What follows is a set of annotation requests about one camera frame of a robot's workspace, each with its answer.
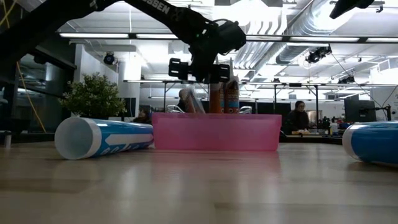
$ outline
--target pink container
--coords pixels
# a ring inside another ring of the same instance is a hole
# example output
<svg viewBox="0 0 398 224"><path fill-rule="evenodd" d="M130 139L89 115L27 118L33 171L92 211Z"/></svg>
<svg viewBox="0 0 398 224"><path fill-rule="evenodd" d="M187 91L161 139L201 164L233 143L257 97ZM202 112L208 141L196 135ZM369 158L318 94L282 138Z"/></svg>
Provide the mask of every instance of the pink container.
<svg viewBox="0 0 398 224"><path fill-rule="evenodd" d="M282 116L154 113L152 124L156 149L276 151Z"/></svg>

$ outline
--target cable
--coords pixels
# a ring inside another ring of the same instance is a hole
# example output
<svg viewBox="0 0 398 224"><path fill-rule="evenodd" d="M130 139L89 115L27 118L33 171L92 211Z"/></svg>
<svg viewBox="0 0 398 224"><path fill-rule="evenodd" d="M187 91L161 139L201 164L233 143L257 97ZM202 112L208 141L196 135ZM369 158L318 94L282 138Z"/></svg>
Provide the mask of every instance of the cable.
<svg viewBox="0 0 398 224"><path fill-rule="evenodd" d="M337 60L337 58L333 55L333 53L331 53L331 56L333 56L333 58L336 60L336 62L340 65L340 67L344 70L345 73L347 73L347 75L350 75L347 70L340 64L340 62ZM383 103L383 106L380 105L380 103L378 103L364 88L362 88L362 86L360 84L358 84L357 82L355 82L355 84L357 84L380 108L383 108L384 104L387 102L387 100L390 98L390 96L393 94L393 92L396 90L396 88L398 87L398 85L393 89L393 91L391 92L391 94L389 95L389 97L385 100L385 102ZM384 110L382 110L384 113L384 116L387 118L387 114Z"/></svg>
<svg viewBox="0 0 398 224"><path fill-rule="evenodd" d="M16 4L16 2L15 2L15 0L14 0L14 2L12 3L12 6L11 6L10 9L7 11L6 3L3 2L2 6L3 6L3 9L4 9L5 15L4 15L4 18L0 21L0 26L2 25L2 23L3 23L4 21L6 21L6 22L7 22L7 28L8 28L8 29L10 28L10 23L9 23L9 20L8 20L8 15L11 13L11 11L12 11L12 9L14 8L15 4ZM22 75L21 67L19 66L19 62L17 62L17 69L18 69L19 76L21 77L22 85L24 86L24 89L25 89L25 92L26 92L26 96L27 96L27 99L28 99L28 101L29 101L29 103L30 103L30 106L32 107L33 112L34 112L34 114L35 114L37 120L39 121L39 124L40 124L41 128L43 129L43 132L44 132L44 133L47 133L46 130L45 130L45 128L44 128L43 122L42 122L42 120L40 119L40 117L38 116L37 111L36 111L36 109L35 109L35 106L33 105L33 102L32 102L32 100L31 100L31 98L30 98L29 92L27 91L26 84L25 84L25 80L24 80L24 76Z"/></svg>

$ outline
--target ceiling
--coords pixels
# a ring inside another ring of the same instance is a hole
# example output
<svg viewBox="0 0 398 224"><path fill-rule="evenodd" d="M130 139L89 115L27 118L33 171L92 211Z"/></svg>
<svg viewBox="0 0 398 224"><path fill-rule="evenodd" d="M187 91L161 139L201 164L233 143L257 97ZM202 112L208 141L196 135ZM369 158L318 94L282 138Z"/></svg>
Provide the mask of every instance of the ceiling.
<svg viewBox="0 0 398 224"><path fill-rule="evenodd" d="M42 1L18 0L28 11L33 10ZM298 33L300 35L301 30L294 31L292 27L301 22L301 18L308 16L308 9L304 10L303 14L297 17L297 20L295 16L310 2L310 0L284 0L283 8L275 11L273 10L274 7L267 7L261 0L227 0L229 3L234 4L230 6L215 6L215 4L219 4L221 1L173 0L169 2L182 7L191 5L194 11L212 20L221 17L237 20L239 24L246 24L245 26L241 26L241 28L247 34L283 34L291 31L295 32L293 34ZM330 5L329 1L325 0L314 0L313 6L316 3L319 3L319 5L321 3ZM317 34L355 36L395 36L398 34L398 23L393 22L398 21L398 2L396 0L385 0L384 10L381 13L376 13L379 6L353 10L345 18L345 21L339 21L336 24L331 24L327 20L325 15L328 15L330 11L324 8L320 9L311 21L320 30ZM113 4L103 12L94 12L82 19L69 21L59 31L170 33L165 25L123 1ZM99 57L104 55L105 51L108 51L108 49L105 50L106 46L119 45L125 46L128 49L129 45L135 45L146 62L142 73L148 79L168 78L167 71L170 57L178 56L183 58L183 60L190 59L189 54L176 54L173 52L176 46L177 48L179 47L179 43L173 43L171 40L87 40L83 43L86 45L88 51L95 52ZM377 66L377 63L398 55L398 45L331 44L331 49L335 57L329 55L321 60L321 62L308 67L308 64L304 62L308 47L305 47L305 49L299 55L295 55L294 60L290 63L283 65L276 65L275 59L272 60L273 56L275 57L280 53L280 48L277 44L272 45L267 43L258 43L256 45L252 43L246 44L245 49L242 48L240 52L231 52L229 55L220 56L218 59L221 62L226 62L229 59L234 60L234 68L240 68L235 69L234 74L238 75L240 79L257 80L256 82L270 82L275 77L279 78L282 82L337 82L340 76L346 75L341 67L343 66L349 72L355 71L354 74L357 82L363 83L369 79L369 69L371 67ZM125 52L116 52L115 55L120 60L123 60L128 55L128 50Z"/></svg>

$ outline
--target computer monitor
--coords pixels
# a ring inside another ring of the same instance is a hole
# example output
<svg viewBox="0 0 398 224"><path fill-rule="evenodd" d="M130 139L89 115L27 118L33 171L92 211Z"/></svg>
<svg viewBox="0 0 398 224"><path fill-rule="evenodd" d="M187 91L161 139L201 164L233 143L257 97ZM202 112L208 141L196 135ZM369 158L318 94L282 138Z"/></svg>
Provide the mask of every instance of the computer monitor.
<svg viewBox="0 0 398 224"><path fill-rule="evenodd" d="M346 121L372 122L376 121L374 102L367 100L344 100Z"/></svg>

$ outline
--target person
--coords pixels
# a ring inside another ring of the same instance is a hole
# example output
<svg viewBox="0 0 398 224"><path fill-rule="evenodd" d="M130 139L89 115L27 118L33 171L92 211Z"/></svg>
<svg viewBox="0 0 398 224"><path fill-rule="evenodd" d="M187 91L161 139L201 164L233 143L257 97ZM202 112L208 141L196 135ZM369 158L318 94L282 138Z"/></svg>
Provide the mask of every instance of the person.
<svg viewBox="0 0 398 224"><path fill-rule="evenodd" d="M149 111L146 109L141 109L139 111L138 117L134 118L132 122L141 123L141 124L152 124L152 121L149 116Z"/></svg>
<svg viewBox="0 0 398 224"><path fill-rule="evenodd" d="M187 112L187 104L186 104L186 102L185 102L186 95L187 95L187 93L186 93L186 90L184 90L184 89L180 90L180 92L178 93L178 96L180 97L180 101L179 101L179 103L177 104L177 106L178 106L184 113Z"/></svg>
<svg viewBox="0 0 398 224"><path fill-rule="evenodd" d="M297 101L294 105L295 109L287 115L289 131L306 130L309 128L310 120L307 112L304 111L305 103Z"/></svg>

